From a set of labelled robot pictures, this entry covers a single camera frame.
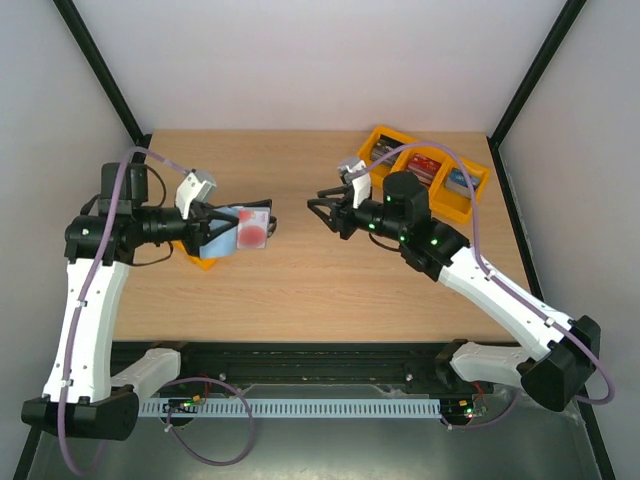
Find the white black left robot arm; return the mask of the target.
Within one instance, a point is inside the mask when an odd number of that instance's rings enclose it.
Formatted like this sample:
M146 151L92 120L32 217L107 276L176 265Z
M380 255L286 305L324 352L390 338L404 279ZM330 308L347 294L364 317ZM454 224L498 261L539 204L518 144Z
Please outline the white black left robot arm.
M112 375L117 310L135 251L179 242L191 256L236 227L236 217L207 204L214 178L189 170L172 207L147 201L149 167L107 163L101 188L66 228L67 303L60 341L40 397L24 402L22 421L58 437L127 439L139 406L180 372L180 355L152 349Z

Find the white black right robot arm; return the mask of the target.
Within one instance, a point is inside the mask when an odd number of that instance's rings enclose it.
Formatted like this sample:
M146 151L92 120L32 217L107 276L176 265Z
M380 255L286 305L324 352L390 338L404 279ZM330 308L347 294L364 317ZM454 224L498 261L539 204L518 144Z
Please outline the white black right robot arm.
M411 268L471 301L517 341L515 347L449 344L436 367L443 389L503 384L554 412L579 397L596 369L600 326L544 305L477 256L463 234L432 216L427 191L413 173L389 175L382 201L373 200L368 180L358 177L319 191L307 206L343 240L362 230L396 241Z

